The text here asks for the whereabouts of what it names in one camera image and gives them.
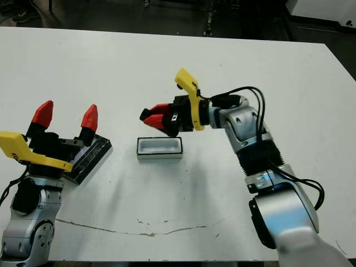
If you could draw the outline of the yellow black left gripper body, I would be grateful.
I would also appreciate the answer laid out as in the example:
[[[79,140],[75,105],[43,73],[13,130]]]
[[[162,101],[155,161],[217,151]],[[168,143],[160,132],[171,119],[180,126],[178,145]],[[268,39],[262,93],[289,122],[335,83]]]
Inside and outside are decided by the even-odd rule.
[[[20,133],[2,131],[1,149],[7,157],[28,165],[31,175],[59,178],[72,171],[71,161],[83,149],[83,141],[62,139],[56,133],[45,132],[27,143]]]

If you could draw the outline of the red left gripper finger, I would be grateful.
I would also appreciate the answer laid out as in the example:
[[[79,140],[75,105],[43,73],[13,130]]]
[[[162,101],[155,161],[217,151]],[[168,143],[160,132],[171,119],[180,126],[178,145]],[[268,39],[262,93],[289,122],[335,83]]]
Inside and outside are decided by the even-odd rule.
[[[92,104],[85,112],[82,123],[79,139],[85,146],[91,146],[98,125],[98,110],[95,104]]]
[[[41,104],[38,109],[36,109],[30,126],[27,130],[27,136],[36,136],[45,132],[52,120],[53,114],[53,101],[48,100]]]

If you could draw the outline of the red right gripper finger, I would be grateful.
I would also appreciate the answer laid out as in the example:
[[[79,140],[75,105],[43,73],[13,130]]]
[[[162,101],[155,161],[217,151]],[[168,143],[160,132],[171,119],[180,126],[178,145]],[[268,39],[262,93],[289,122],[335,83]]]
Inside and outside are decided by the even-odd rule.
[[[157,130],[164,130],[164,117],[163,114],[142,115],[142,122]]]
[[[169,103],[160,103],[156,104],[150,109],[150,112],[153,114],[170,114],[170,104]]]

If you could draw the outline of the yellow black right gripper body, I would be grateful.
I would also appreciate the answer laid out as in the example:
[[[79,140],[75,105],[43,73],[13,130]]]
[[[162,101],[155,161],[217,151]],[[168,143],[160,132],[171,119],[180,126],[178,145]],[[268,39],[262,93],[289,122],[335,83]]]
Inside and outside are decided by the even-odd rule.
[[[177,136],[179,132],[202,131],[205,126],[200,118],[200,105],[207,100],[201,97],[198,81],[185,68],[181,68],[175,76],[175,82],[187,94],[176,96],[168,104],[169,113],[164,116],[164,133]]]

